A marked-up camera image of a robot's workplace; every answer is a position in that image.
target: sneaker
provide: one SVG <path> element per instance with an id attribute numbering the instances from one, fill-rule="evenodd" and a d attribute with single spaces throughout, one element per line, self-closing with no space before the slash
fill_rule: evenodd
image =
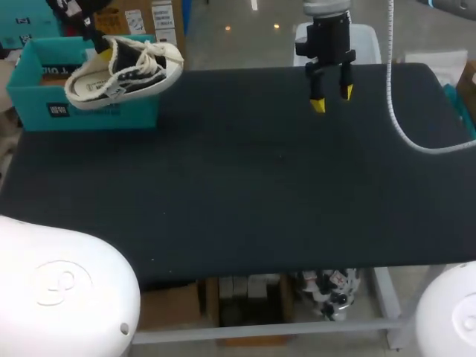
<path id="1" fill-rule="evenodd" d="M 78 109 L 99 109 L 159 94 L 183 71 L 184 59 L 170 43 L 105 38 L 112 49 L 109 63 L 97 55 L 66 81 L 66 97 Z"/>

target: teal cardboard box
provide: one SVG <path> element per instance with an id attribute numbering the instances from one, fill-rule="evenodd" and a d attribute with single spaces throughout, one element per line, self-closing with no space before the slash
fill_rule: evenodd
<path id="1" fill-rule="evenodd" d="M 129 36 L 145 41 L 151 36 Z M 86 61 L 93 48 L 81 37 L 32 39 L 23 50 L 7 90 L 28 131 L 153 128 L 158 96 L 116 103 L 98 110 L 72 106 L 62 86 L 41 86 L 44 73 L 71 73 Z"/>
<path id="2" fill-rule="evenodd" d="M 29 39 L 61 37 L 62 28 L 46 1 L 0 0 L 0 44 L 23 48 Z"/>

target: black table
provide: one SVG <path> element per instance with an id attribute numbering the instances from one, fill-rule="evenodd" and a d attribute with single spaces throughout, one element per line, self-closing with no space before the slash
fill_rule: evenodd
<path id="1" fill-rule="evenodd" d="M 407 147 L 385 67 L 355 68 L 350 103 L 327 73 L 322 117 L 302 68 L 198 71 L 162 96 L 157 131 L 26 132 L 0 213 L 103 238 L 142 286 L 476 259 L 476 152 Z M 469 139 L 428 68 L 393 77 L 412 140 Z"/>

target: white shoe sole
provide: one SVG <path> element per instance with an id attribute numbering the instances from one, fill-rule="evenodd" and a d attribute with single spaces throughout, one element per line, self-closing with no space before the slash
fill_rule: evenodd
<path id="1" fill-rule="evenodd" d="M 178 64 L 176 62 L 170 62 L 170 63 L 167 63 L 167 78 L 165 78 L 164 80 L 158 83 L 152 84 L 149 87 L 139 89 L 137 91 L 133 91 L 131 93 L 127 93 L 116 98 L 108 97 L 108 98 L 102 98 L 98 100 L 78 101 L 68 97 L 68 95 L 66 95 L 66 97 L 68 97 L 69 102 L 78 109 L 81 109 L 81 110 L 100 109 L 110 104 L 122 103 L 122 102 L 130 101 L 130 100 L 134 100 L 134 99 L 151 97 L 153 95 L 160 94 L 163 91 L 167 90 L 169 87 L 171 87 L 171 85 L 174 84 L 178 78 L 180 78 L 182 72 L 183 72 L 183 66 L 181 64 Z"/>

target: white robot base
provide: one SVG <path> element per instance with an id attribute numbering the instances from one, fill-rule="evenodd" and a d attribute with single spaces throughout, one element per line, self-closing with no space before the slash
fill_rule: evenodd
<path id="1" fill-rule="evenodd" d="M 2 357 L 120 357 L 141 295 L 127 260 L 88 234 L 0 216 Z"/>
<path id="2" fill-rule="evenodd" d="M 476 356 L 476 262 L 441 274 L 416 311 L 416 339 L 425 357 Z"/>

